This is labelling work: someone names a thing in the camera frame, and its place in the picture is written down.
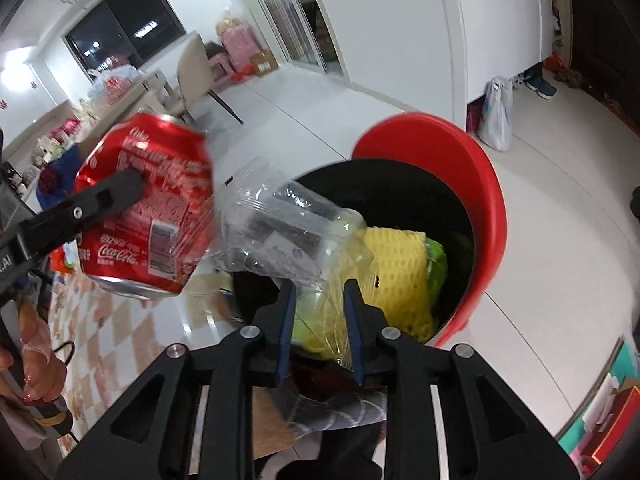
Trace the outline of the left hand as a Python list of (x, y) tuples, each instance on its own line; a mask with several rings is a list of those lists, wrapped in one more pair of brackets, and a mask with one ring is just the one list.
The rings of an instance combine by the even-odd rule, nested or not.
[(21, 406), (36, 401), (52, 402), (62, 393), (66, 366), (52, 351), (47, 323), (28, 300), (24, 300), (18, 307), (18, 322), (24, 344), (24, 385), (21, 393), (14, 393), (4, 378), (1, 378), (1, 396)]

